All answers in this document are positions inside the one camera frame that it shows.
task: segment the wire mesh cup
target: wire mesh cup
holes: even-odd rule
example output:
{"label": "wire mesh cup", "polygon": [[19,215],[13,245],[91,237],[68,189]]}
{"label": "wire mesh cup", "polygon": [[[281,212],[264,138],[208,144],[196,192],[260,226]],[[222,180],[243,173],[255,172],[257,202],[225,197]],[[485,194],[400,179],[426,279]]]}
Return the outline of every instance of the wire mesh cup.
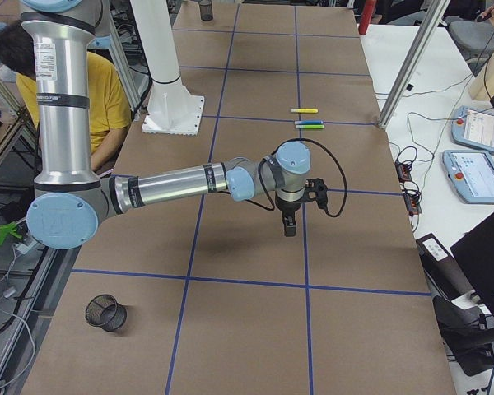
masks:
{"label": "wire mesh cup", "polygon": [[99,295],[86,307],[86,321],[92,327],[100,327],[106,332],[121,328],[126,321],[126,309],[112,295]]}
{"label": "wire mesh cup", "polygon": [[212,20],[212,0],[199,0],[199,15],[202,21]]}

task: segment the black hair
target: black hair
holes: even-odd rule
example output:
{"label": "black hair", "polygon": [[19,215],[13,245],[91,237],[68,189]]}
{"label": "black hair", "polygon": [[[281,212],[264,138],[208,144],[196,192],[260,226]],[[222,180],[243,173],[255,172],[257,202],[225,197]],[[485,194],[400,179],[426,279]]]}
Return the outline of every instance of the black hair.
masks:
{"label": "black hair", "polygon": [[0,31],[0,61],[14,72],[35,77],[33,39],[20,20]]}

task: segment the marker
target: marker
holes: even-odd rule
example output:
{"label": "marker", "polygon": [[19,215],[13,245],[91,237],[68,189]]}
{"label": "marker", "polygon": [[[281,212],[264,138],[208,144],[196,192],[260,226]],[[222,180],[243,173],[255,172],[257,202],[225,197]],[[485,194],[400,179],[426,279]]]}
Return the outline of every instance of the marker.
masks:
{"label": "marker", "polygon": [[317,114],[319,111],[317,109],[291,109],[294,114]]}
{"label": "marker", "polygon": [[295,121],[295,125],[324,125],[324,121],[309,119],[306,121]]}
{"label": "marker", "polygon": [[324,125],[295,125],[297,129],[324,129]]}

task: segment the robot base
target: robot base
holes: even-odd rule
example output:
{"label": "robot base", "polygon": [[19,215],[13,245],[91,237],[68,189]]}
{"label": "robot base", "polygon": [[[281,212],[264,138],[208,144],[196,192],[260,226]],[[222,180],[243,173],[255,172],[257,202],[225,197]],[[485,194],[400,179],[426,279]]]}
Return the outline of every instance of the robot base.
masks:
{"label": "robot base", "polygon": [[205,98],[190,95],[181,81],[169,85],[154,82],[142,130],[145,133],[196,135],[204,104]]}

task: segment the table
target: table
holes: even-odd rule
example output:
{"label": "table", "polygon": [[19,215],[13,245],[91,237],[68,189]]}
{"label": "table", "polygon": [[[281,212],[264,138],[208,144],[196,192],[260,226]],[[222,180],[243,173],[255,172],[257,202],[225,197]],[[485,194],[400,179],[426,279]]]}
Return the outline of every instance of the table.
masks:
{"label": "table", "polygon": [[[389,92],[398,70],[401,68],[408,49],[417,33],[413,26],[370,26],[367,34],[361,37],[366,60],[373,78],[375,92]],[[461,57],[453,40],[444,28],[436,29],[430,44],[410,81],[412,91],[427,92],[425,95],[413,95],[401,99],[386,132],[389,140],[401,148],[412,146],[413,141],[407,128],[407,116],[415,111],[432,119],[448,119],[452,111],[461,105],[479,109],[491,107],[488,102],[473,101],[467,89],[472,83],[470,69]],[[445,88],[461,82],[446,91]],[[379,105],[383,105],[386,95],[377,95]],[[468,205],[462,203],[451,183],[447,180],[440,154],[447,149],[464,149],[453,142],[449,121],[428,121],[417,116],[410,116],[413,136],[416,142],[436,150],[436,158],[431,167],[428,164],[415,164],[412,171],[414,180],[422,188],[422,215],[414,232],[416,239],[433,233],[446,247],[450,248],[465,232],[494,212],[494,205]],[[420,158],[430,159],[430,154],[420,149]],[[392,146],[394,158],[398,150]],[[461,307],[470,307],[468,298],[455,301]],[[456,363],[450,363],[457,394],[465,394],[473,389],[486,387],[490,371],[469,378]],[[494,395],[494,384],[491,391]]]}
{"label": "table", "polygon": [[[259,159],[300,136],[290,108],[316,107],[326,129],[301,136],[340,160],[346,210],[303,208],[295,238],[278,212],[221,194],[109,219],[77,258],[23,393],[454,393],[352,12],[216,4],[204,23],[187,2],[174,36],[184,84],[206,96],[200,131],[135,123],[114,172]],[[336,211],[340,176],[311,150]],[[84,320],[102,293],[127,305],[120,333]]]}

